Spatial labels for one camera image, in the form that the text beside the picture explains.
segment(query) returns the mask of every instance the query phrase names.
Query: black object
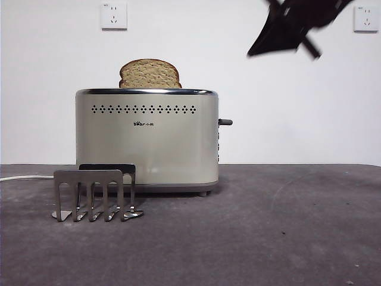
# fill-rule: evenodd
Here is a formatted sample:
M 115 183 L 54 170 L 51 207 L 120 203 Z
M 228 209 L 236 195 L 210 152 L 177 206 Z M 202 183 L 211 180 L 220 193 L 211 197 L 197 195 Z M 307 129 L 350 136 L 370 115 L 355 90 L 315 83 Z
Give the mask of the black object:
M 297 49 L 300 43 L 314 58 L 321 53 L 307 38 L 313 27 L 331 23 L 352 0 L 267 0 L 270 12 L 248 56 L 272 51 Z

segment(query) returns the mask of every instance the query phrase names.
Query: dark countertop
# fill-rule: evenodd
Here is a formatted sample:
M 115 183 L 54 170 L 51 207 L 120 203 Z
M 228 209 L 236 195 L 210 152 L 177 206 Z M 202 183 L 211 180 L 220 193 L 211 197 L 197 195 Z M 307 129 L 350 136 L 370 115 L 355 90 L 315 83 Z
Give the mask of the dark countertop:
M 138 196 L 127 222 L 58 223 L 52 187 L 1 183 L 3 286 L 381 285 L 380 167 L 221 165 L 209 196 Z

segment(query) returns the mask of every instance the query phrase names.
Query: electrical outlet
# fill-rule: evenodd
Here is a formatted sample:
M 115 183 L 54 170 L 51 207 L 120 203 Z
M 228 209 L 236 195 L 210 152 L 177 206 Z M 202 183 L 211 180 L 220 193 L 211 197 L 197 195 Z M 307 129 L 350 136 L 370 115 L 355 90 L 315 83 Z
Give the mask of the electrical outlet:
M 354 31 L 377 33 L 380 23 L 380 8 L 357 6 L 354 11 Z
M 102 29 L 127 29 L 127 5 L 126 3 L 103 3 L 101 5 L 101 28 Z

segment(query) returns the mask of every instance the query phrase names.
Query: bread slice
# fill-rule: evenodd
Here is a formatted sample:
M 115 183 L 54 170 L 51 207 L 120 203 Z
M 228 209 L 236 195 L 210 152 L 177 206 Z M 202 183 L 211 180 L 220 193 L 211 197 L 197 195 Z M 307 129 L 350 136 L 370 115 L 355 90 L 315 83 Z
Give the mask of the bread slice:
M 179 72 L 166 61 L 144 58 L 120 69 L 120 88 L 181 88 Z

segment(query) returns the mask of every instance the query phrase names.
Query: power cord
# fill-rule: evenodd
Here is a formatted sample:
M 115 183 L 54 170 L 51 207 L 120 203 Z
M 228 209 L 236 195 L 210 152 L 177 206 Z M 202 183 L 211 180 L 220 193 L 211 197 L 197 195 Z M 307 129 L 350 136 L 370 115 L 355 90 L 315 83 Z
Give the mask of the power cord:
M 0 182 L 14 181 L 14 180 L 30 180 L 30 179 L 53 179 L 53 178 L 54 178 L 53 176 L 41 176 L 41 175 L 14 176 L 14 177 L 0 178 Z

